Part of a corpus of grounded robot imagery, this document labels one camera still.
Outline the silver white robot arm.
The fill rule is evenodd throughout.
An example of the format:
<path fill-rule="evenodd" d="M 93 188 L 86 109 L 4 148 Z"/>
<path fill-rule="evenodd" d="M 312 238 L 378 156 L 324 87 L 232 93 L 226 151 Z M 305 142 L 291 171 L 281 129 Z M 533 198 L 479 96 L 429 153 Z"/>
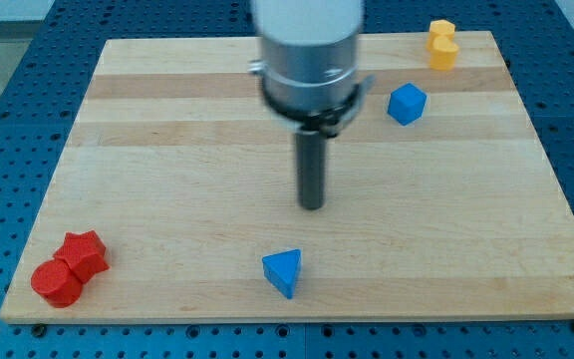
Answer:
<path fill-rule="evenodd" d="M 253 0 L 263 100 L 296 133 L 337 137 L 374 85 L 358 75 L 362 0 Z"/>

